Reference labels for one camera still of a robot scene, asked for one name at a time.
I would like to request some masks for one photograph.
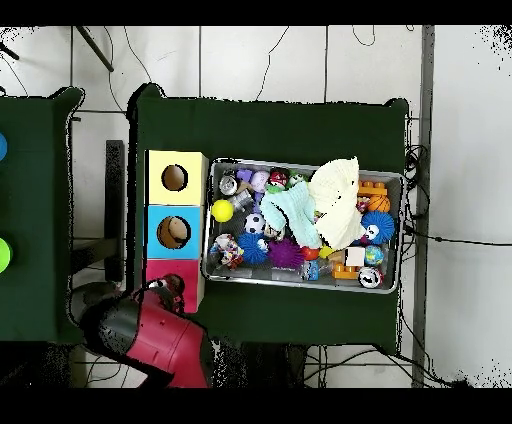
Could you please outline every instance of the red toy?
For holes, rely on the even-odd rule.
[[[304,260],[306,261],[314,261],[318,258],[318,254],[320,249],[310,249],[309,247],[304,246],[300,249],[300,253],[304,255]]]

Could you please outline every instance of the white ball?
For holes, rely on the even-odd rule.
[[[263,234],[265,218],[259,213],[251,213],[245,218],[245,231],[251,234]]]

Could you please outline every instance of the yellow ball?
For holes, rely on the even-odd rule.
[[[212,215],[217,222],[227,222],[233,217],[234,207],[227,200],[217,200],[212,206]]]
[[[320,256],[322,259],[327,258],[334,250],[332,250],[329,246],[324,244],[322,248],[320,249],[320,252],[318,252],[318,256]]]

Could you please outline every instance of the green tablecloth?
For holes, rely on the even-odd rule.
[[[135,231],[135,275],[141,275],[146,149],[310,165],[357,156],[361,169],[404,169],[403,99],[386,106],[305,105],[168,99],[160,93],[156,85],[144,84],[129,104],[129,160],[136,160],[137,184],[136,215],[128,229]],[[210,335],[237,341],[378,344],[394,353],[397,297],[398,291],[378,295],[207,281],[194,319]]]
[[[83,91],[0,97],[0,237],[12,247],[0,274],[0,340],[78,342],[66,315],[70,269],[67,120]]]

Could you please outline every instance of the toy figurine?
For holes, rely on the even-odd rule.
[[[221,253],[220,263],[229,269],[235,269],[243,261],[244,250],[236,243],[231,234],[221,234],[210,248],[210,254]]]

